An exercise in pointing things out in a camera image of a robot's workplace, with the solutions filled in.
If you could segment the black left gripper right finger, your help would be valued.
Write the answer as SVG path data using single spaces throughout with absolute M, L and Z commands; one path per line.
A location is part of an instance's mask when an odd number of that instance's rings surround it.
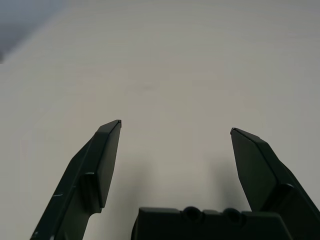
M 294 174 L 260 137 L 230 131 L 237 174 L 253 212 L 277 213 L 294 240 L 320 238 L 320 211 Z

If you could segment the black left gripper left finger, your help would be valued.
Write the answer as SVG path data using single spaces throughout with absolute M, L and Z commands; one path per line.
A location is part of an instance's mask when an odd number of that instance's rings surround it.
M 88 221 L 106 205 L 122 122 L 98 128 L 63 173 L 31 239 L 81 240 Z

